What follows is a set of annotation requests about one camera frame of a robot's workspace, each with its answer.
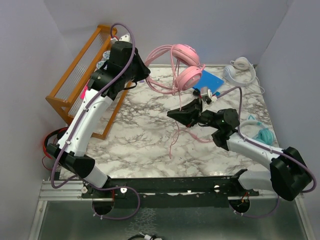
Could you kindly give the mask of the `pink cat-ear headphones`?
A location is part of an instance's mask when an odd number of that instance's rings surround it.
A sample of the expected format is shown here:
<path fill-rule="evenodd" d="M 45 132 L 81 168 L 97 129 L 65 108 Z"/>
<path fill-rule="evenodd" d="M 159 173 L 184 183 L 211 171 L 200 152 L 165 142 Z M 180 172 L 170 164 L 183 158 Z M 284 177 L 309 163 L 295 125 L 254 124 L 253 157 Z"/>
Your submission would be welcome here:
<path fill-rule="evenodd" d="M 165 53 L 170 53 L 170 66 L 172 70 L 172 84 L 166 86 L 148 76 L 145 81 L 155 92 L 163 95 L 181 96 L 184 92 L 194 87 L 203 75 L 206 67 L 200 63 L 197 52 L 186 44 L 167 44 L 155 48 L 146 58 L 144 64 L 148 67 L 154 60 Z"/>

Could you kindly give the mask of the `teal cat-ear headphones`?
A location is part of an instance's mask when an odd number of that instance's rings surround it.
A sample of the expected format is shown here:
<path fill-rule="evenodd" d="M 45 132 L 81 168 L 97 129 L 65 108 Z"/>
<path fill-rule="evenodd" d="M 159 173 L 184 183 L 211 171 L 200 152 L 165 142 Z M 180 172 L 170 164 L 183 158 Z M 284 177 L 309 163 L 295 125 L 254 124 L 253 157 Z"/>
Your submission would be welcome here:
<path fill-rule="evenodd" d="M 274 133 L 266 127 L 262 122 L 258 121 L 255 117 L 250 115 L 247 120 L 240 123 L 239 127 L 245 126 L 257 126 L 260 130 L 251 137 L 251 139 L 258 141 L 262 144 L 266 144 L 268 146 L 273 146 L 275 143 L 275 135 Z"/>

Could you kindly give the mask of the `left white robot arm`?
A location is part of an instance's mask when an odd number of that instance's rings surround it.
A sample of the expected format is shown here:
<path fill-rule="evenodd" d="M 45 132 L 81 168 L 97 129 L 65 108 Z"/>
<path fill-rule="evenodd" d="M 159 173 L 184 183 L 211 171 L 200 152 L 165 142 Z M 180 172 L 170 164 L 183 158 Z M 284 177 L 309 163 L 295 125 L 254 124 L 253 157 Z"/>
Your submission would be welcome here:
<path fill-rule="evenodd" d="M 47 146 L 47 152 L 55 158 L 53 166 L 62 166 L 74 173 L 93 185 L 97 196 L 106 197 L 111 190 L 109 177 L 85 154 L 89 140 L 103 113 L 125 89 L 126 83 L 144 80 L 150 73 L 133 42 L 115 42 L 109 59 L 91 74 L 84 99 L 68 129 L 57 144 Z"/>

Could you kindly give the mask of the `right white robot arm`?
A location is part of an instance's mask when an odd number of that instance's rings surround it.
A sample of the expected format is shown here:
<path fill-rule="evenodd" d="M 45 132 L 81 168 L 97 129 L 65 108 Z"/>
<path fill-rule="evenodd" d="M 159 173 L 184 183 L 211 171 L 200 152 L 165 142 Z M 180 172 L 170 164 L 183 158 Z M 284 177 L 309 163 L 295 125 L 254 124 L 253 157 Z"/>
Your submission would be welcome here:
<path fill-rule="evenodd" d="M 239 132 L 239 115 L 233 108 L 213 112 L 203 110 L 200 99 L 167 112 L 167 116 L 187 128 L 196 124 L 215 128 L 211 135 L 215 145 L 241 154 L 265 167 L 266 171 L 245 170 L 230 182 L 229 189 L 240 196 L 247 190 L 273 191 L 287 201 L 293 201 L 312 181 L 311 173 L 300 153 L 293 147 L 281 149 L 246 137 Z"/>

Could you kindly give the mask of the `white headphones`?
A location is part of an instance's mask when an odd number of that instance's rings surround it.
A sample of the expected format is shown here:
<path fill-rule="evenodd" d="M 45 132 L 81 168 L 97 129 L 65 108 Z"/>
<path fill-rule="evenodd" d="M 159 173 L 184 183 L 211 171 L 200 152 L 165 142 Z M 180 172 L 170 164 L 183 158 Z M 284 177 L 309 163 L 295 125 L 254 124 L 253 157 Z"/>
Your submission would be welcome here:
<path fill-rule="evenodd" d="M 240 73 L 249 73 L 250 80 L 238 81 L 237 74 Z M 257 93 L 265 93 L 265 89 L 260 86 L 260 81 L 257 77 L 256 68 L 244 56 L 238 57 L 235 60 L 231 60 L 230 64 L 226 65 L 223 68 L 222 78 L 235 87 L 247 88 L 253 85 L 259 88 L 259 91 L 257 91 Z"/>

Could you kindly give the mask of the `red black headphones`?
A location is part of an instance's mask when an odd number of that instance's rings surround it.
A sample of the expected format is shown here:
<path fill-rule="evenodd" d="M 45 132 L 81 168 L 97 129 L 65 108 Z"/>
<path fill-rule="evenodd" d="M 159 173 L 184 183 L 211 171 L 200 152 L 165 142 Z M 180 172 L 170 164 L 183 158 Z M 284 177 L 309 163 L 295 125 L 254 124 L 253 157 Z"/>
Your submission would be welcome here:
<path fill-rule="evenodd" d="M 45 159 L 52 160 L 52 157 L 47 153 L 47 146 L 49 144 L 56 144 L 57 141 L 66 132 L 67 129 L 68 129 L 68 127 L 62 127 L 62 128 L 56 129 L 56 130 L 50 132 L 43 140 L 42 151 L 43 151 L 44 156 L 41 159 L 41 163 L 42 163 L 42 166 L 48 171 L 51 171 L 53 168 L 52 167 L 48 167 L 45 164 Z"/>

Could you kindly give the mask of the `red black marker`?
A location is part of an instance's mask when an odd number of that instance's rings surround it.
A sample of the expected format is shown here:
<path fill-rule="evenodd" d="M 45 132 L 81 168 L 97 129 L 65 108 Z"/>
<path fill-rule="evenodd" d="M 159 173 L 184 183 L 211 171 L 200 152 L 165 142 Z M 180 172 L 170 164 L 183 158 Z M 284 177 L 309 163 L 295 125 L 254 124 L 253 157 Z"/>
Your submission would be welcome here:
<path fill-rule="evenodd" d="M 192 94 L 196 97 L 199 97 L 201 95 L 201 91 L 197 88 L 195 88 L 192 92 Z"/>

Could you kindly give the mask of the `blue-lidded jar rear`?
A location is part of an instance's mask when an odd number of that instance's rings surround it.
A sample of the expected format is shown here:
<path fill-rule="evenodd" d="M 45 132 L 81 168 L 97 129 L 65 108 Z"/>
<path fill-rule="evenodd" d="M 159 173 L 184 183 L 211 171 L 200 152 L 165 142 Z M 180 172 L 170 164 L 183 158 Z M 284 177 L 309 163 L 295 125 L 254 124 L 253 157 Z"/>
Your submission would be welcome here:
<path fill-rule="evenodd" d="M 107 50 L 102 54 L 103 59 L 106 61 L 110 58 L 111 51 Z"/>

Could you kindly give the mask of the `blue-lidded jar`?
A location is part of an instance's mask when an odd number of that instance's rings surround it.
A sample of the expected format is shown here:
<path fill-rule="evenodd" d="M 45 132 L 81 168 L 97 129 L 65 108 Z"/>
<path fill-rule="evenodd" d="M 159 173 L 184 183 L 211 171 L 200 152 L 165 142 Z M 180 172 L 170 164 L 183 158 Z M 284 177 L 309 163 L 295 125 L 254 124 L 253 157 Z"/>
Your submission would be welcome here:
<path fill-rule="evenodd" d="M 111 51 L 107 50 L 102 54 L 103 59 L 106 61 L 110 58 Z"/>
<path fill-rule="evenodd" d="M 97 70 L 101 70 L 101 69 L 103 69 L 103 70 L 106 70 L 107 69 L 107 61 L 106 60 L 104 60 L 104 61 L 99 61 L 97 64 L 96 64 L 96 69 Z"/>

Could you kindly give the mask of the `blue notebook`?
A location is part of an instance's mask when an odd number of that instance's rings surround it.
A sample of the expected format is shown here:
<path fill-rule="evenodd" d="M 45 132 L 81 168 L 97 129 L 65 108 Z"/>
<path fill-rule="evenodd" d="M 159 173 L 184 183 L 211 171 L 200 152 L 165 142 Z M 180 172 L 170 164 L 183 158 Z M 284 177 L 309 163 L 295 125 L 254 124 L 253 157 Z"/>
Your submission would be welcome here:
<path fill-rule="evenodd" d="M 208 87 L 211 92 L 214 94 L 218 91 L 218 89 L 224 84 L 224 81 L 219 77 L 203 70 L 202 76 L 198 83 L 194 85 L 192 88 L 200 90 L 203 87 Z"/>

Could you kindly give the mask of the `blue-lidded jar front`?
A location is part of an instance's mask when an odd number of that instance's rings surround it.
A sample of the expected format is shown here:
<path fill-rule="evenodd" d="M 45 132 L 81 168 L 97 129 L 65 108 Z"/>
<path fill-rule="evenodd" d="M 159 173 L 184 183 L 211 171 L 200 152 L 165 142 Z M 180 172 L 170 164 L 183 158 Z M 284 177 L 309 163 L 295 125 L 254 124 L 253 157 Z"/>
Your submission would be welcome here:
<path fill-rule="evenodd" d="M 104 61 L 99 61 L 97 64 L 96 64 L 96 69 L 97 70 L 101 70 L 101 69 L 103 69 L 103 70 L 106 70 L 107 69 L 107 61 L 106 60 L 104 60 Z"/>

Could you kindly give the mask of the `wooden tiered shelf rack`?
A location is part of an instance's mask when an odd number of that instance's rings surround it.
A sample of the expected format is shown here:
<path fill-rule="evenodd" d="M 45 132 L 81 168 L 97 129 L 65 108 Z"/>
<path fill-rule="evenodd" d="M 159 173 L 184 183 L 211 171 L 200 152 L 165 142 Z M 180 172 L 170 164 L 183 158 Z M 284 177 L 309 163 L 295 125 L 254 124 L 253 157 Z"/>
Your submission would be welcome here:
<path fill-rule="evenodd" d="M 74 58 L 51 93 L 45 98 L 62 120 L 70 125 L 81 103 L 85 86 L 102 60 L 103 53 L 111 48 L 110 33 L 117 29 L 99 24 L 80 52 Z"/>

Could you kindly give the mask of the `black front mounting rail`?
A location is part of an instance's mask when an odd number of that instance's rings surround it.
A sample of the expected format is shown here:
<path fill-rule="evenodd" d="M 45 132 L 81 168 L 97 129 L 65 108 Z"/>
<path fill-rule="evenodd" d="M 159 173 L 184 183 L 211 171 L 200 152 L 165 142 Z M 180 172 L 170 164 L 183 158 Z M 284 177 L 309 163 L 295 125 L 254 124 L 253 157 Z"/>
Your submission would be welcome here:
<path fill-rule="evenodd" d="M 91 186 L 81 196 L 95 202 L 114 203 L 116 208 L 227 208 L 228 198 L 258 196 L 238 182 L 240 174 L 206 177 L 112 178 L 103 190 Z"/>

